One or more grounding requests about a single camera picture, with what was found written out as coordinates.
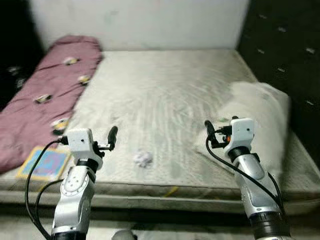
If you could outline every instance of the silver robot arm segment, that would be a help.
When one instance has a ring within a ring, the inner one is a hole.
[[[277,195],[276,185],[261,166],[258,155],[250,152],[255,135],[254,121],[251,118],[234,116],[230,125],[217,130],[209,121],[205,121],[205,126],[213,149],[223,148],[224,155],[234,167],[264,186],[273,196]],[[215,133],[223,135],[223,142],[217,141]],[[234,178],[240,188],[245,213],[255,239],[292,240],[289,224],[279,202],[238,171],[235,171]]]
[[[61,197],[54,212],[51,235],[54,240],[84,240],[89,229],[91,200],[95,193],[96,172],[103,165],[102,150],[113,150],[118,128],[108,135],[108,145],[100,146],[87,128],[72,129],[61,137],[69,145],[75,166],[60,186]]]

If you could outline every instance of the bed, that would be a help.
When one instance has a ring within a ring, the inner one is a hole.
[[[115,150],[97,172],[92,205],[243,213],[233,175],[193,149],[204,120],[215,117],[230,84],[239,81],[257,79],[235,50],[103,52],[68,125],[91,128],[101,143],[113,125],[119,128]],[[320,173],[291,131],[286,149],[281,177],[286,210],[310,212],[320,204]],[[152,153],[148,167],[134,162],[139,150]],[[25,182],[15,179],[17,171],[0,177],[2,203],[23,203]],[[43,185],[31,183],[31,199]],[[59,186],[52,187],[41,204],[54,205],[59,196]]]

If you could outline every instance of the pink quilt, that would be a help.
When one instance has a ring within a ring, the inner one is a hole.
[[[66,65],[63,62],[68,57],[79,61]],[[65,36],[51,46],[22,90],[0,113],[0,173],[20,166],[35,146],[57,139],[51,123],[71,117],[86,88],[78,78],[93,76],[101,59],[99,43],[93,37]],[[43,94],[52,98],[35,103]]]

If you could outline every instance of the yellow object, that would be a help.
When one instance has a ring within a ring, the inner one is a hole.
[[[88,82],[89,82],[89,80],[90,80],[90,76],[89,75],[83,75],[83,76],[80,76],[79,78],[78,78],[78,81],[82,84],[82,85],[85,85],[85,84],[87,84]]]
[[[50,100],[51,97],[52,97],[52,96],[49,95],[49,94],[43,94],[43,95],[38,96],[37,98],[35,98],[34,101],[35,101],[37,104],[42,104],[42,103]]]
[[[68,126],[69,118],[62,118],[51,123],[51,127],[54,130],[63,131]]]
[[[72,57],[72,56],[66,57],[66,58],[63,60],[63,63],[64,63],[65,65],[72,65],[72,64],[75,64],[76,62],[78,62],[78,59],[75,58],[75,57]]]
[[[175,193],[176,191],[178,191],[178,189],[179,189],[178,186],[173,186],[173,187],[171,188],[171,190],[168,191],[168,192],[164,195],[164,197],[165,197],[165,198],[169,197],[170,195],[172,195],[173,193]]]

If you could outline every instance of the white wall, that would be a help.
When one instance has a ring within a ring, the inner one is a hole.
[[[67,34],[104,50],[235,48],[249,0],[31,0],[45,48]]]

